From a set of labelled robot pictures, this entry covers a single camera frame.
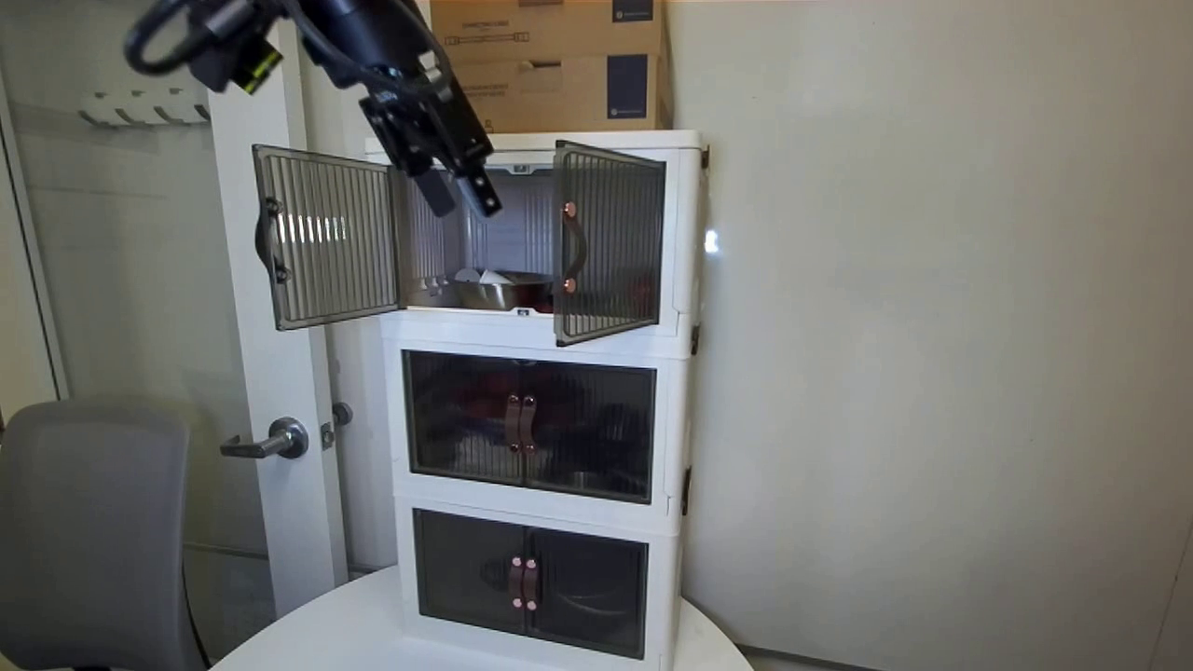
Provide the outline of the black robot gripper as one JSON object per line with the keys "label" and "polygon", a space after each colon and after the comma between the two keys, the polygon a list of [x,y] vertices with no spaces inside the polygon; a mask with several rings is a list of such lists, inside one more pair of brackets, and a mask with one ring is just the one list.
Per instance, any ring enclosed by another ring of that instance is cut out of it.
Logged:
{"label": "black robot gripper", "polygon": [[310,57],[348,88],[362,87],[362,112],[387,160],[415,180],[437,216],[454,192],[434,165],[463,176],[481,216],[502,210],[486,158],[490,134],[454,80],[450,58],[410,0],[296,0]]}

